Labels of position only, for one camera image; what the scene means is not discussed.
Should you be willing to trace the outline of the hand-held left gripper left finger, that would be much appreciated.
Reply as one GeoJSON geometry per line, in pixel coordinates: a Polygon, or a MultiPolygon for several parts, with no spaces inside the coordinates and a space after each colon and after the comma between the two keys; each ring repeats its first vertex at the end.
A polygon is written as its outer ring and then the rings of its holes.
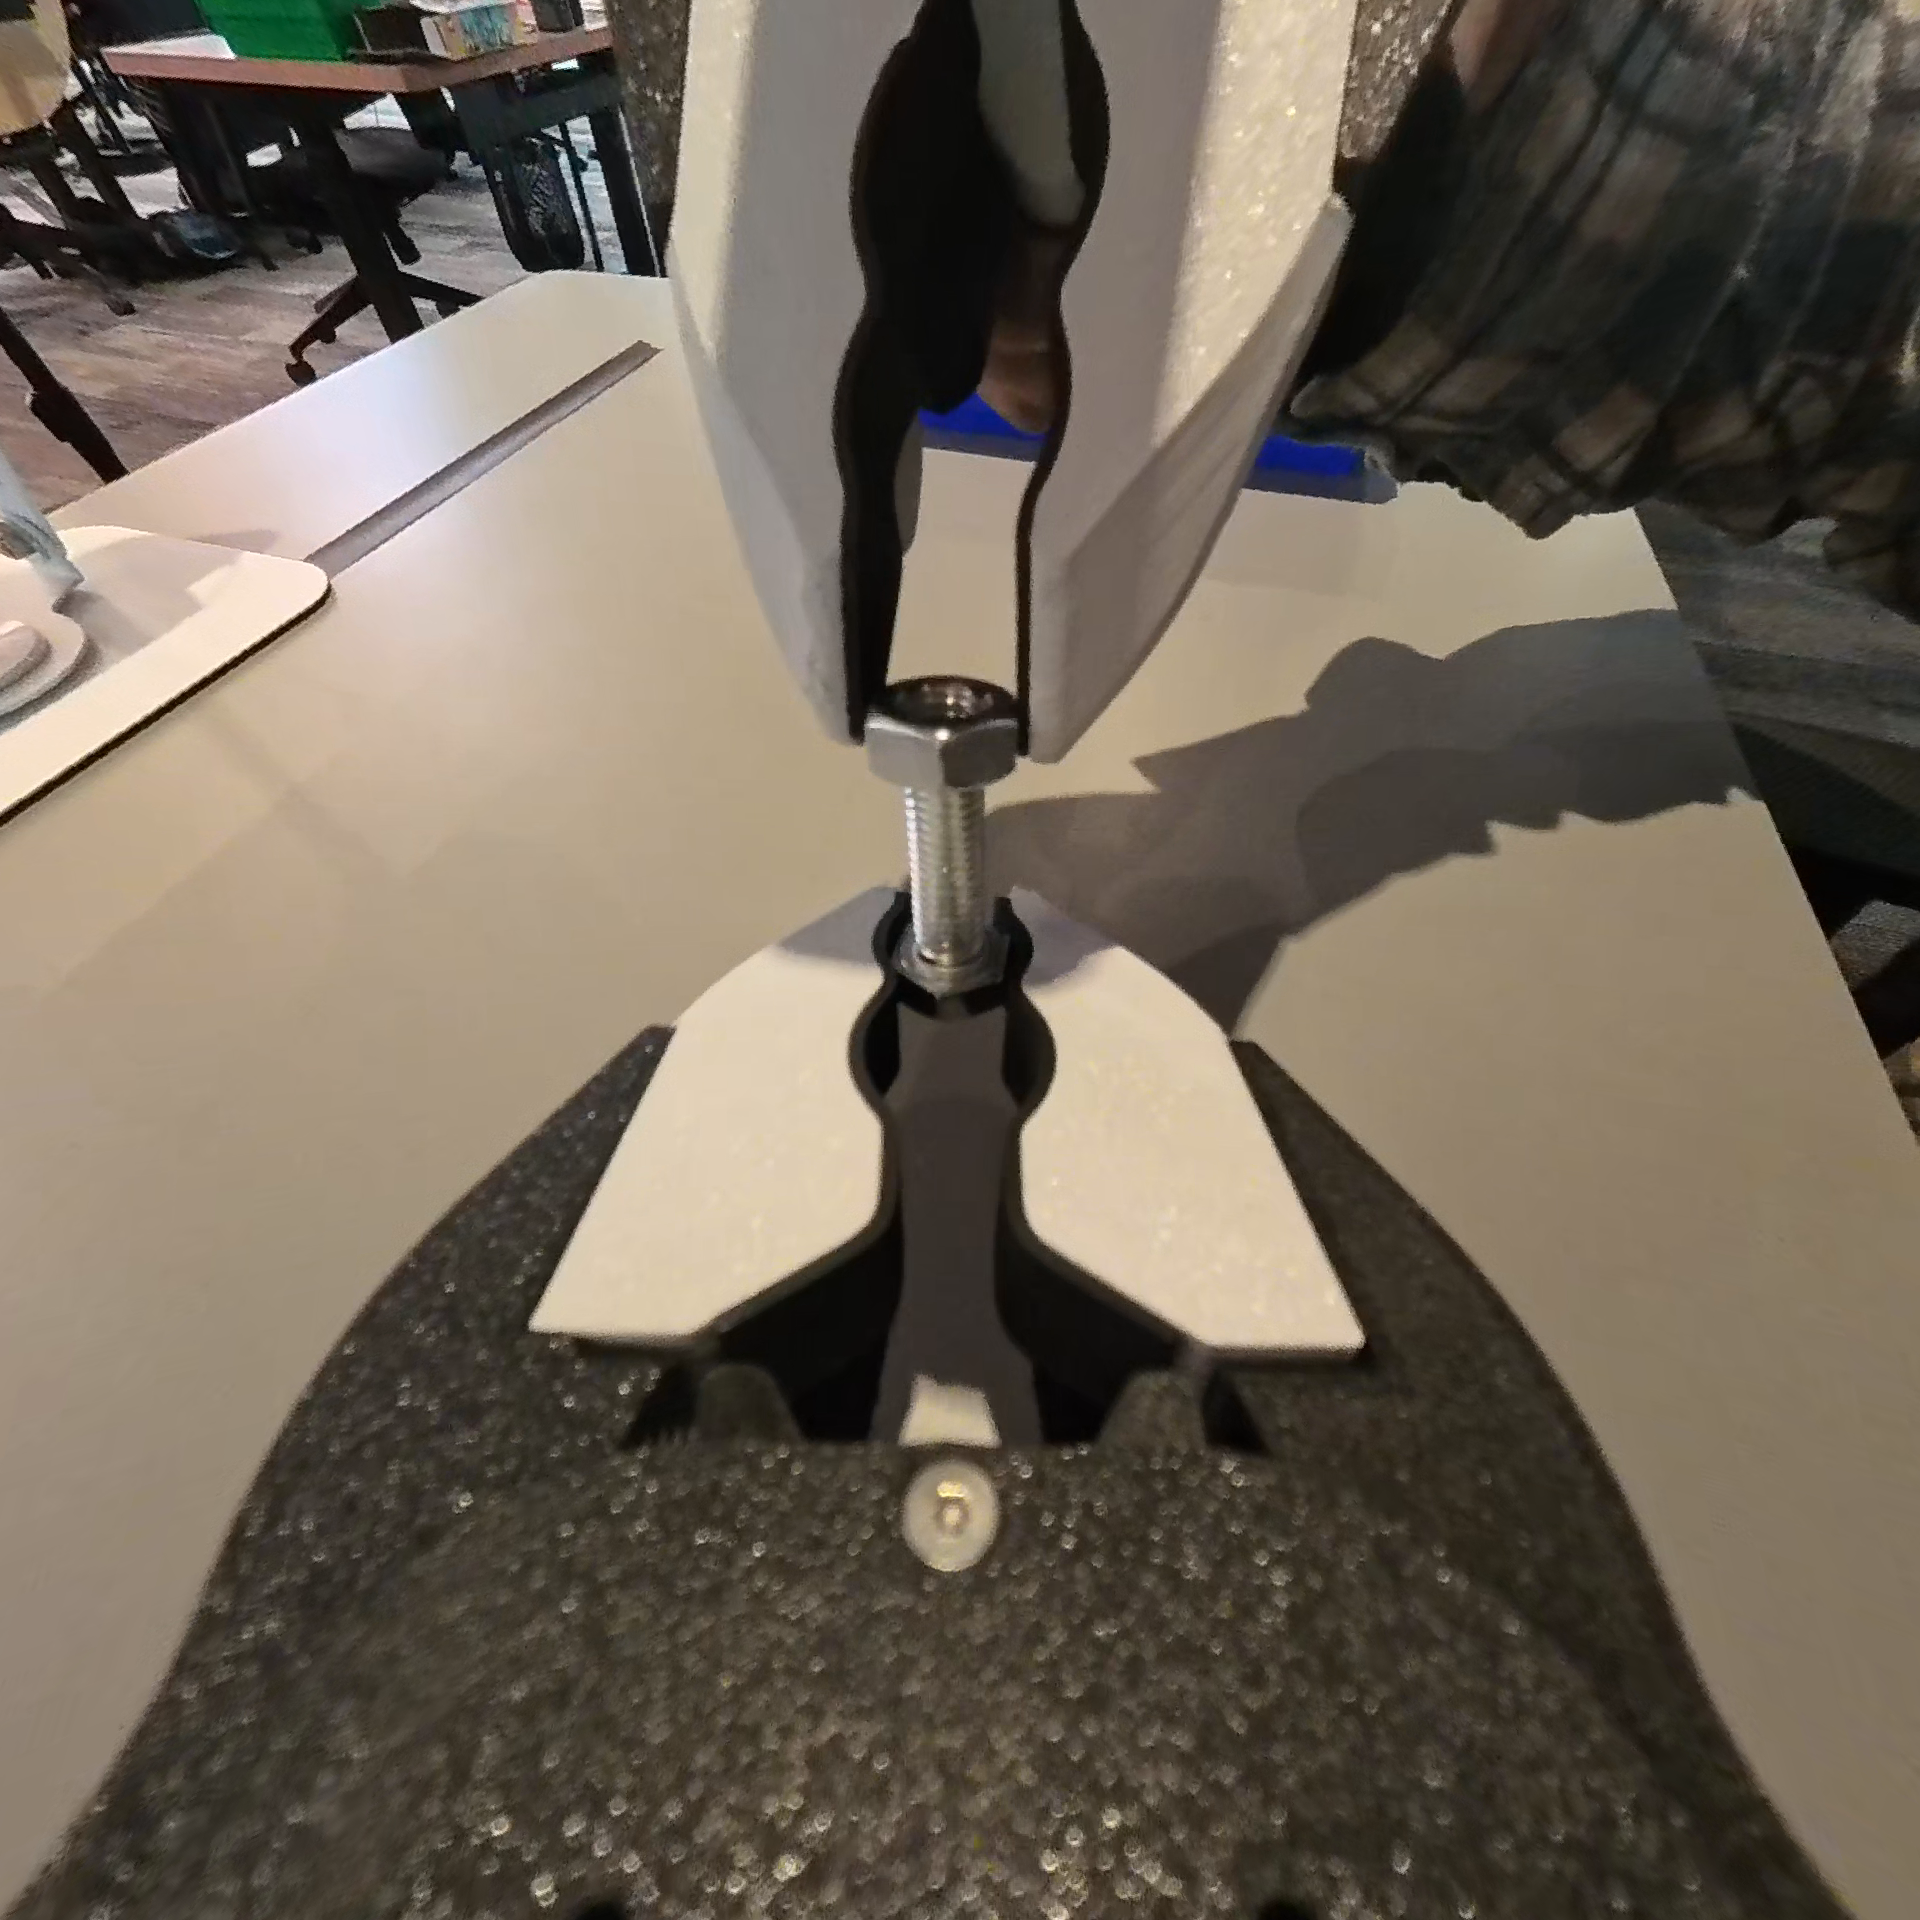
{"type": "Polygon", "coordinates": [[[883,1130],[852,1040],[895,907],[872,887],[685,1007],[532,1332],[691,1341],[873,1224],[883,1130]]]}

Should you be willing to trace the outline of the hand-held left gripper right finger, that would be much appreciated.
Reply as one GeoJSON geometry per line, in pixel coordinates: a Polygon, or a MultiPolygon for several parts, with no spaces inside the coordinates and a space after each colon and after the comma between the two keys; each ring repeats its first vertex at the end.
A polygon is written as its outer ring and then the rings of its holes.
{"type": "Polygon", "coordinates": [[[1041,1247],[1219,1358],[1354,1358],[1361,1319],[1221,1024],[1036,892],[1024,998],[1051,1064],[1020,1130],[1041,1247]]]}

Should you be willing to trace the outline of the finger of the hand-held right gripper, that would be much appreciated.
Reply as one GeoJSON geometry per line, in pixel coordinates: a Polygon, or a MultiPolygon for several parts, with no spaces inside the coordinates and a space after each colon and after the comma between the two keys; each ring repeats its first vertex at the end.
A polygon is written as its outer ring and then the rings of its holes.
{"type": "Polygon", "coordinates": [[[844,612],[834,397],[867,279],[855,150],[904,3],[698,3],[689,11],[667,277],[689,380],[780,655],[828,735],[865,707],[844,612]]]}
{"type": "Polygon", "coordinates": [[[1336,191],[1354,3],[1075,11],[1108,147],[1020,541],[1033,760],[1092,728],[1181,611],[1354,226],[1336,191]]]}

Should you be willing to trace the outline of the blue plastic bin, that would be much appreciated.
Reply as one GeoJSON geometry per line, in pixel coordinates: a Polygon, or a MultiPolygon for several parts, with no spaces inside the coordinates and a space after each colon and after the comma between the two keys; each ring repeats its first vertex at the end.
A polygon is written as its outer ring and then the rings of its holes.
{"type": "MultiPolygon", "coordinates": [[[[1033,463],[1044,436],[1010,426],[983,397],[970,396],[951,412],[920,412],[920,427],[932,448],[1033,463]]],[[[1316,495],[1361,506],[1386,506],[1400,482],[1361,448],[1307,443],[1271,435],[1261,440],[1243,490],[1282,495],[1316,495]]]]}

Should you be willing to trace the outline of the large silver hex nut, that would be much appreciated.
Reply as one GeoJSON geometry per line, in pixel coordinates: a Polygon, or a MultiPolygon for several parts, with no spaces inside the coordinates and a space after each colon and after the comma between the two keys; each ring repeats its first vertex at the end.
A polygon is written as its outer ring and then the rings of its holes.
{"type": "Polygon", "coordinates": [[[931,1019],[968,1019],[1003,1004],[1018,975],[1018,941],[992,926],[978,952],[951,964],[927,957],[914,930],[905,927],[887,960],[904,1006],[931,1019]]]}

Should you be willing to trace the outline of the large silver hex bolt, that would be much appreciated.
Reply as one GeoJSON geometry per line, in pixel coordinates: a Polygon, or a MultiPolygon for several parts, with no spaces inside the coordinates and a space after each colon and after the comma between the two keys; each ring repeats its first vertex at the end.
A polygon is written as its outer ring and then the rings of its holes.
{"type": "Polygon", "coordinates": [[[935,963],[965,963],[995,926],[987,792],[1020,765],[1018,700],[983,679],[905,679],[877,698],[863,740],[901,796],[914,940],[935,963]]]}

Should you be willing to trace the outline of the person's right hand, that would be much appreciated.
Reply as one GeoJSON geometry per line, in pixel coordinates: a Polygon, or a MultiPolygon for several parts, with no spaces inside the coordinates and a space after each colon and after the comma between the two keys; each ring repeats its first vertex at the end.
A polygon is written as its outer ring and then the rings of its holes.
{"type": "Polygon", "coordinates": [[[1066,229],[1020,219],[1001,256],[987,357],[976,392],[1010,427],[1048,435],[1060,410],[1064,349],[1055,332],[1066,283],[1066,229]]]}

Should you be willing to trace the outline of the black mesh bin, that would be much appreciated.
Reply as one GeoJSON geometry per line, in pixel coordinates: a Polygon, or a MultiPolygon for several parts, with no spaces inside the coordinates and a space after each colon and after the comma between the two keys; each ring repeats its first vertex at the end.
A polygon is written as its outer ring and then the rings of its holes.
{"type": "Polygon", "coordinates": [[[587,266],[587,231],[554,139],[521,135],[497,148],[487,181],[507,250],[525,271],[579,271],[587,266]]]}

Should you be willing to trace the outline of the black office chair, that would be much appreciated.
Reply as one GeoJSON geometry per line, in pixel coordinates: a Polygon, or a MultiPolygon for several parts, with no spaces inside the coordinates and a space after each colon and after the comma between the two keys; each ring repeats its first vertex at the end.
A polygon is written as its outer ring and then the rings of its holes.
{"type": "Polygon", "coordinates": [[[308,355],[337,344],[340,330],[376,314],[388,340],[421,332],[421,303],[445,320],[481,303],[466,287],[424,277],[421,251],[401,212],[453,178],[449,155],[395,127],[340,127],[327,139],[301,136],[289,159],[295,181],[344,238],[353,275],[327,292],[315,317],[285,349],[285,374],[300,389],[317,382],[308,355]]]}

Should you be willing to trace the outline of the brown office desk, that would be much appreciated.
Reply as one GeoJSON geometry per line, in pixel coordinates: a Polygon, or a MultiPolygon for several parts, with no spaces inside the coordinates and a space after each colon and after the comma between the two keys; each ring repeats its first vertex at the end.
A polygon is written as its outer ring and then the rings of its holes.
{"type": "Polygon", "coordinates": [[[443,98],[459,136],[495,197],[500,231],[521,267],[570,267],[570,253],[538,240],[539,198],[532,191],[538,152],[561,166],[555,204],[575,207],[584,226],[584,262],[607,267],[592,204],[580,190],[580,162],[602,183],[627,275],[663,271],[666,229],[650,211],[634,162],[623,109],[613,35],[592,23],[468,58],[429,53],[282,60],[239,54],[218,31],[129,40],[106,53],[120,79],[154,87],[170,104],[252,104],[275,114],[308,155],[327,215],[340,226],[354,271],[377,295],[391,334],[416,330],[413,282],[401,271],[388,243],[361,243],[361,222],[345,207],[345,152],[337,126],[353,103],[443,98]]]}

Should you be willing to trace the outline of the green plastic bin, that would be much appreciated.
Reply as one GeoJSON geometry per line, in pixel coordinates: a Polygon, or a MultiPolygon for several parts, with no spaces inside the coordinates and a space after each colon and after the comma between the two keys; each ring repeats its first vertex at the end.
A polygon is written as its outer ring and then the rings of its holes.
{"type": "Polygon", "coordinates": [[[197,10],[239,58],[344,63],[365,53],[354,23],[360,3],[207,0],[197,10]]]}

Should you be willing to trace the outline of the white metal stand base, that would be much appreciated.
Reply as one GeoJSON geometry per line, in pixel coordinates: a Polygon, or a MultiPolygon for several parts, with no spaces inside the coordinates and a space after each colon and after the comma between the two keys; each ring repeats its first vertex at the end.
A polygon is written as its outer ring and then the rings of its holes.
{"type": "Polygon", "coordinates": [[[91,524],[58,530],[3,463],[3,819],[311,618],[329,576],[91,524]]]}

